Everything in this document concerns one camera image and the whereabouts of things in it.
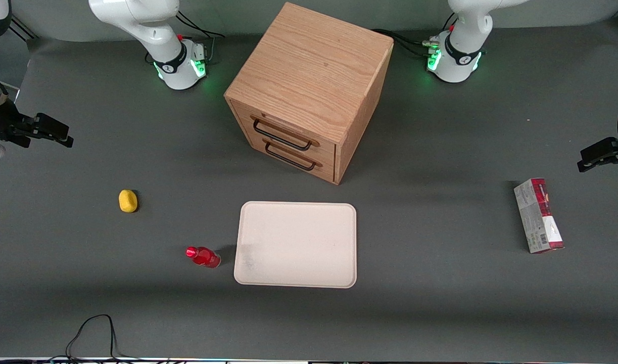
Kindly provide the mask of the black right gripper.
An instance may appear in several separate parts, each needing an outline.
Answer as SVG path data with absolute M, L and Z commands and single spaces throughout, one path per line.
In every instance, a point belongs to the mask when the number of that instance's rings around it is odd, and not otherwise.
M 37 113 L 33 129 L 29 117 L 18 112 L 8 95 L 0 93 L 0 141 L 8 141 L 28 148 L 32 138 L 50 139 L 66 148 L 72 148 L 74 138 L 69 136 L 69 126 L 44 113 Z

